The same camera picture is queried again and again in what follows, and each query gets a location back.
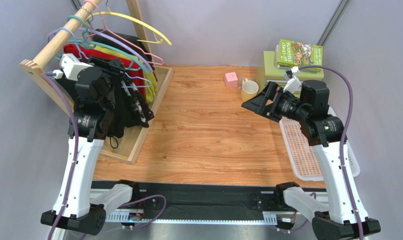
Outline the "black white-patterned trousers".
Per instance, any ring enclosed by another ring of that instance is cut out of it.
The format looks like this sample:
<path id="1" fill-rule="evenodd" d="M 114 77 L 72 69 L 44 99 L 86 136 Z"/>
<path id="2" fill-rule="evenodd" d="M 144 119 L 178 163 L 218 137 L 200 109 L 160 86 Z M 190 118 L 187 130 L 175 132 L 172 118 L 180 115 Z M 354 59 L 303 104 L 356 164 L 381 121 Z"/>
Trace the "black white-patterned trousers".
<path id="1" fill-rule="evenodd" d="M 154 113 L 149 108 L 140 91 L 131 78 L 125 75 L 122 82 L 122 96 L 118 100 L 88 100 L 88 68 L 82 70 L 78 80 L 64 76 L 57 83 L 71 96 L 73 116 L 76 126 L 69 127 L 69 134 L 78 134 L 92 140 L 104 140 L 108 137 L 122 138 L 127 128 L 149 127 Z"/>

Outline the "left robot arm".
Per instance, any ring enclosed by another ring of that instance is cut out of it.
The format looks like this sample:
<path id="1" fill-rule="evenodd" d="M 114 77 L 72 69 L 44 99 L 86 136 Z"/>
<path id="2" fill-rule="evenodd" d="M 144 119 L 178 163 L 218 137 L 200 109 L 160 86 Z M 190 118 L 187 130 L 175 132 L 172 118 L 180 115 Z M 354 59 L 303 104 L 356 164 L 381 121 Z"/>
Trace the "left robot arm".
<path id="1" fill-rule="evenodd" d="M 91 186 L 97 159 L 123 106 L 125 69 L 118 59 L 90 57 L 82 62 L 71 53 L 60 59 L 61 70 L 51 79 L 73 83 L 73 105 L 66 105 L 70 115 L 68 159 L 55 204 L 41 215 L 41 223 L 53 228 L 97 235 L 108 215 L 141 196 L 140 186 L 119 180 L 110 190 L 91 198 Z"/>

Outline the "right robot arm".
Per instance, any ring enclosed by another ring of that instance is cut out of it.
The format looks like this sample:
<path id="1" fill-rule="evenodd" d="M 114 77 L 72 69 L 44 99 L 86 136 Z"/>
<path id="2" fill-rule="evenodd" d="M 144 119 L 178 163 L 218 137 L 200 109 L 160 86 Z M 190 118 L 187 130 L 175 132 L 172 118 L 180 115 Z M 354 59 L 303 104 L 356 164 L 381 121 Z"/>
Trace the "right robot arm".
<path id="1" fill-rule="evenodd" d="M 361 240 L 379 233 L 381 226 L 369 217 L 360 200 L 348 160 L 346 129 L 329 113 L 329 94 L 326 83 L 318 80 L 304 81 L 299 97 L 269 82 L 242 107 L 275 122 L 282 118 L 297 121 L 321 167 L 328 204 L 287 182 L 275 188 L 276 205 L 301 213 L 319 240 Z"/>

